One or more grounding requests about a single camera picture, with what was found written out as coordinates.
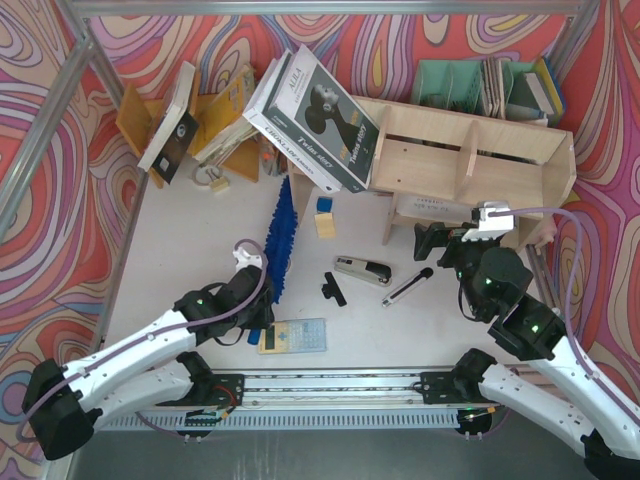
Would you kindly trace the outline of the blue microfiber duster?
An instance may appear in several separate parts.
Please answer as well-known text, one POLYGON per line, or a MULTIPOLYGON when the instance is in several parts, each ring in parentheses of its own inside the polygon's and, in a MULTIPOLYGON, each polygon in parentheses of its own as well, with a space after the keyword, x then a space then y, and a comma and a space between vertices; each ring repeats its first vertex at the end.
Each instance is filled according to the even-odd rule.
POLYGON ((293 206, 289 177, 285 177, 266 236, 264 254, 268 262, 267 275, 273 286, 273 302, 278 303, 285 288, 285 276, 293 250, 298 226, 293 206))

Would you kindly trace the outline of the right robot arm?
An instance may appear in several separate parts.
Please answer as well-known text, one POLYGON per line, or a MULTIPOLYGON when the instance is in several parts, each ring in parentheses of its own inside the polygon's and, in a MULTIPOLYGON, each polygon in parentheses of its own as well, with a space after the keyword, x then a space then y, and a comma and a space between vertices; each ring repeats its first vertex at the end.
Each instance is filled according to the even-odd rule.
POLYGON ((467 240, 473 228, 415 225, 414 259, 443 249, 437 264, 454 271, 469 320, 488 324, 499 347, 551 380, 564 396, 520 379, 477 348, 458 360, 441 392, 518 412, 570 446, 597 479, 638 478, 638 405, 587 358, 561 316, 528 294, 533 274, 519 255, 499 239, 467 240))

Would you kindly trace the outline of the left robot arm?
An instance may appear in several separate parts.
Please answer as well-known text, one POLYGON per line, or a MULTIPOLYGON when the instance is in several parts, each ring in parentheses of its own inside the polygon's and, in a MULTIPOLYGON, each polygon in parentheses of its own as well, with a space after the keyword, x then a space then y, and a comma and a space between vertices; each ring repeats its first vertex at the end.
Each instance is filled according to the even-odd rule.
POLYGON ((152 405, 232 409, 242 380, 212 372, 198 346, 231 330, 268 329, 276 289, 255 266, 192 290, 144 329, 64 365, 47 359, 29 379, 22 410, 46 459, 61 459, 112 420, 152 405))

